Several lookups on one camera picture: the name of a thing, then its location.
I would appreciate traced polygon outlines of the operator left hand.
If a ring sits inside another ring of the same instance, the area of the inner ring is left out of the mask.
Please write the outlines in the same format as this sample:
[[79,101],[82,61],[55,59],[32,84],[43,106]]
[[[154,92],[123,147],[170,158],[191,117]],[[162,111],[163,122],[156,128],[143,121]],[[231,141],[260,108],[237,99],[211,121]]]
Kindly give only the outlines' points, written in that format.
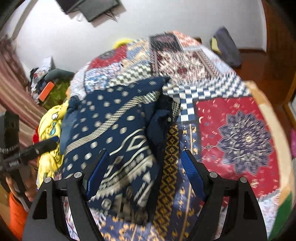
[[[21,173],[22,182],[25,187],[25,195],[27,196],[30,202],[33,202],[37,193],[36,171],[32,166],[25,166],[20,170],[20,173]],[[20,200],[20,196],[18,195],[18,191],[16,190],[15,180],[13,180],[13,178],[9,174],[6,175],[6,183],[9,186],[9,189],[13,197],[20,202],[21,200]]]

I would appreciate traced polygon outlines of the orange sleeve forearm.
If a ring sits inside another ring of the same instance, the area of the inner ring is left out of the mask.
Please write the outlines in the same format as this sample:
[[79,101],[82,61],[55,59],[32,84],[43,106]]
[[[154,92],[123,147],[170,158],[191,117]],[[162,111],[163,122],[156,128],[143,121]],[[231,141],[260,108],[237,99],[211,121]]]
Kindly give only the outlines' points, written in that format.
[[9,206],[9,229],[18,240],[22,240],[28,213],[24,210],[22,204],[20,204],[20,202],[17,201],[17,199],[14,197],[12,193],[10,193],[9,195]]

